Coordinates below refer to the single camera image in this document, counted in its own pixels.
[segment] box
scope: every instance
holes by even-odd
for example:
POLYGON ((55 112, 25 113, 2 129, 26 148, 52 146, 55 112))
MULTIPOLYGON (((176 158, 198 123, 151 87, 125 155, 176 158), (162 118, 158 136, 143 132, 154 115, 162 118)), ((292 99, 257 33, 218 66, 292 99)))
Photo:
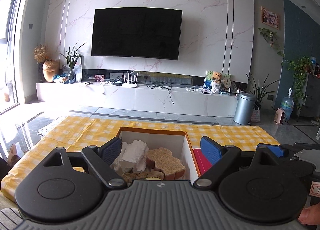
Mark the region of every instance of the box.
POLYGON ((122 142, 131 144, 134 140, 142 140, 149 149, 167 148, 172 156, 180 159, 186 167, 184 179, 193 182, 200 176, 200 170, 192 151, 188 135, 184 131, 150 130, 121 127, 117 134, 122 142))

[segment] glass vase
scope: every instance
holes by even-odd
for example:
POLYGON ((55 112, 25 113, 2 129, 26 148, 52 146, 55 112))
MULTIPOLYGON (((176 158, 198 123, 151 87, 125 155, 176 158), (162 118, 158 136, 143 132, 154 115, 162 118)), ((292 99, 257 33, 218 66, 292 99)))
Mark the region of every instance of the glass vase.
POLYGON ((69 83, 75 83, 76 82, 76 73, 74 71, 69 71, 69 73, 68 73, 68 81, 69 81, 69 83))
POLYGON ((40 83, 45 82, 42 67, 43 67, 43 63, 38 63, 38 80, 40 83))

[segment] white tissue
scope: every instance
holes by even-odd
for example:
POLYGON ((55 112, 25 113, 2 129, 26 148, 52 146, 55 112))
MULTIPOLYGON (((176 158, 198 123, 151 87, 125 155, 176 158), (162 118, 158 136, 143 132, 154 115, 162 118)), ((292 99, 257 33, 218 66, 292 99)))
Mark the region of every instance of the white tissue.
POLYGON ((123 172, 133 169, 136 171, 144 171, 146 168, 145 150, 148 146, 142 140, 134 140, 129 144, 120 159, 120 166, 123 172))
POLYGON ((122 143, 121 146, 121 152, 119 154, 119 156, 114 160, 114 162, 111 164, 111 166, 113 166, 113 169, 115 170, 115 172, 117 172, 120 176, 123 175, 123 171, 121 170, 121 166, 120 166, 120 160, 123 157, 124 151, 127 148, 128 144, 126 142, 122 143))

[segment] television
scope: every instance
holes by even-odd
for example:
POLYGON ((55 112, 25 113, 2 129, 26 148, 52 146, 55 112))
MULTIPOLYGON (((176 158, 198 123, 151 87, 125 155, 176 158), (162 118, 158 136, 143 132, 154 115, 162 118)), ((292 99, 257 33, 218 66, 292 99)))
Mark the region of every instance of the television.
POLYGON ((181 21, 176 9, 96 9, 91 55, 178 60, 181 21))

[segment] tablecloth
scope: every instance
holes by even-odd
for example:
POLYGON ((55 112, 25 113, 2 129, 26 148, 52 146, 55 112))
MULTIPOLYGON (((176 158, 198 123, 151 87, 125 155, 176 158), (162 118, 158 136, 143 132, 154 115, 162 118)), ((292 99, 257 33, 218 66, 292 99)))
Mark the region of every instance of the tablecloth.
POLYGON ((255 150, 259 143, 279 144, 258 126, 148 123, 68 116, 24 155, 4 177, 1 181, 3 195, 14 201, 14 192, 20 182, 55 147, 65 147, 68 152, 73 152, 81 151, 89 145, 101 146, 115 137, 121 127, 185 131, 193 149, 200 148, 202 136, 208 136, 223 146, 232 144, 242 150, 255 150))

